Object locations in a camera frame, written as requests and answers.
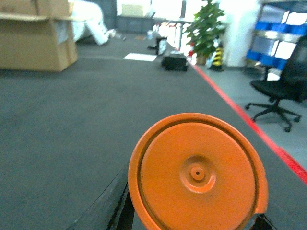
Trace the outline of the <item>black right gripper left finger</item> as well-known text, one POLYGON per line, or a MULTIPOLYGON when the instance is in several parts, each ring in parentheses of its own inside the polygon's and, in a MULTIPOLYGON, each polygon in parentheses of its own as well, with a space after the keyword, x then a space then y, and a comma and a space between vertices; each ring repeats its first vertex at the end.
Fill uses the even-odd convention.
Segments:
POLYGON ((102 194, 67 229, 130 230, 133 217, 128 165, 124 165, 102 194))

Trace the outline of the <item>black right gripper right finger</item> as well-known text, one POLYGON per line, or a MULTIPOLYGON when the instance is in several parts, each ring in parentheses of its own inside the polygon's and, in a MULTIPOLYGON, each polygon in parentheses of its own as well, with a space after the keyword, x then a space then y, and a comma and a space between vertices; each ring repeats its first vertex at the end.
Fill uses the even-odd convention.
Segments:
POLYGON ((250 230, 277 230, 265 214, 258 214, 252 222, 250 230))

